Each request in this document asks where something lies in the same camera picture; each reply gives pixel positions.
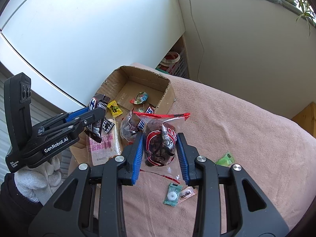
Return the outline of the white gloved left hand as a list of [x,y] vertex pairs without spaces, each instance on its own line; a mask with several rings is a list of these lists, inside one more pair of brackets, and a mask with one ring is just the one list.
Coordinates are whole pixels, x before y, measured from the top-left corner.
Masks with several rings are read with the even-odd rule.
[[45,205],[63,183],[61,158],[57,155],[39,167],[24,167],[14,173],[14,183],[20,194],[31,202]]

